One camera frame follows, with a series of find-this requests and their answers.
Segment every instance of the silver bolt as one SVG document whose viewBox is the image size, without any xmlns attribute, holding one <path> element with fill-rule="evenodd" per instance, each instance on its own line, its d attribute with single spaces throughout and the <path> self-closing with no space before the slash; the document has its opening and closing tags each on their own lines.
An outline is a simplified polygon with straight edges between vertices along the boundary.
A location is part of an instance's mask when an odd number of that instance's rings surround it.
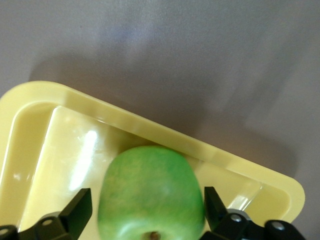
<svg viewBox="0 0 320 240">
<path fill-rule="evenodd" d="M 280 230 L 280 231 L 285 230 L 285 226 L 281 222 L 273 221 L 271 224 L 277 230 Z"/>
<path fill-rule="evenodd" d="M 44 220 L 44 221 L 42 222 L 42 225 L 43 225 L 43 226 L 47 226 L 47 225 L 51 224 L 52 222 L 53 222 L 52 219 L 47 219 L 47 220 Z"/>
<path fill-rule="evenodd" d="M 232 214 L 231 219 L 237 223 L 241 222 L 241 217 L 237 214 Z"/>
<path fill-rule="evenodd" d="M 0 236 L 5 235 L 7 232 L 9 232 L 8 228 L 4 228 L 0 230 Z"/>
</svg>

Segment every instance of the green apple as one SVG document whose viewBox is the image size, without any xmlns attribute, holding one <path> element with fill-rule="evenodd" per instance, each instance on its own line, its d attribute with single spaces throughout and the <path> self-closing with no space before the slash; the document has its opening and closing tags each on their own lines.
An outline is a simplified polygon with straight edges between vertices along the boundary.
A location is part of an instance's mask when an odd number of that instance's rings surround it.
<svg viewBox="0 0 320 240">
<path fill-rule="evenodd" d="M 111 162 L 98 209 L 102 240 L 197 240 L 204 222 L 198 181 L 179 153 L 140 146 Z"/>
</svg>

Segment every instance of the tray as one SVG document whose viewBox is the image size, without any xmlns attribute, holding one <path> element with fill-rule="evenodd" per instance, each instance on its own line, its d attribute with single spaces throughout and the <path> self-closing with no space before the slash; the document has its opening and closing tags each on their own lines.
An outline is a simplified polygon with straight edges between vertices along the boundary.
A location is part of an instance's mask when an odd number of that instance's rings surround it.
<svg viewBox="0 0 320 240">
<path fill-rule="evenodd" d="M 263 225 L 292 222 L 305 194 L 293 178 L 55 82 L 18 85 L 0 99 L 0 225 L 32 226 L 91 188 L 93 215 L 80 239 L 99 239 L 104 174 L 121 152 L 162 145 L 183 154 L 199 184 Z"/>
</svg>

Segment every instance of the yellow tray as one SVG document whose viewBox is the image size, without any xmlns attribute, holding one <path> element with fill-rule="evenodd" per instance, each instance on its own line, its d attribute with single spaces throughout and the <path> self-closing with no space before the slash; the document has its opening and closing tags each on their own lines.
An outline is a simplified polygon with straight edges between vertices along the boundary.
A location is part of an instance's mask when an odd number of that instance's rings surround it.
<svg viewBox="0 0 320 240">
<path fill-rule="evenodd" d="M 0 100 L 0 225 L 32 226 L 91 188 L 93 215 L 80 239 L 99 239 L 104 174 L 121 152 L 163 145 L 186 156 L 199 184 L 263 225 L 292 222 L 305 202 L 294 179 L 67 86 L 27 82 Z"/>
</svg>

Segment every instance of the gray background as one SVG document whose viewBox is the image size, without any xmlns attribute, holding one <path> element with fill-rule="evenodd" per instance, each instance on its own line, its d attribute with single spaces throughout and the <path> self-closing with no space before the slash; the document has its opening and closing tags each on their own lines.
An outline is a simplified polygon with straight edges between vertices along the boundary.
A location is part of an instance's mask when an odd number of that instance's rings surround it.
<svg viewBox="0 0 320 240">
<path fill-rule="evenodd" d="M 320 1 L 0 2 L 0 96 L 63 83 L 298 180 L 320 236 Z"/>
</svg>

